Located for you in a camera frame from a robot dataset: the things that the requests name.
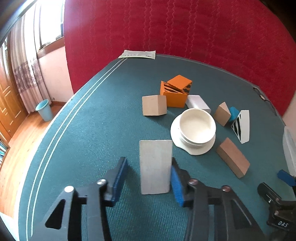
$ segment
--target white wall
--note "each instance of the white wall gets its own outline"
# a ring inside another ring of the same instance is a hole
[[[65,47],[41,57],[39,65],[50,99],[67,102],[73,95],[73,89],[70,82]]]
[[[290,102],[288,109],[283,115],[283,121],[289,127],[291,135],[296,142],[296,92],[293,99]]]

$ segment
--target white container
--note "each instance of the white container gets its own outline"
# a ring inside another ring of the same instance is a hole
[[[296,176],[296,146],[287,126],[284,128],[283,149],[289,173]]]
[[[180,117],[181,138],[196,146],[209,142],[216,133],[216,123],[213,117],[201,109],[185,110]]]

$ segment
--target window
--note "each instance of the window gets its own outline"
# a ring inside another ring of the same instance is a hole
[[[64,36],[65,0],[40,0],[35,9],[39,11],[39,41],[40,49]]]

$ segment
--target orange box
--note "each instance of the orange box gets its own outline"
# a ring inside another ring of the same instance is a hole
[[[186,94],[189,94],[192,81],[183,77],[182,75],[177,75],[176,77],[169,80],[168,83],[180,90],[183,90]]]
[[[185,107],[187,94],[183,90],[162,81],[160,84],[160,94],[166,96],[168,107]]]

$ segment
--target red fabric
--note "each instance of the red fabric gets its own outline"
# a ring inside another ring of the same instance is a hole
[[[65,48],[76,92],[124,49],[223,68],[284,114],[296,89],[296,44],[259,0],[66,0]]]

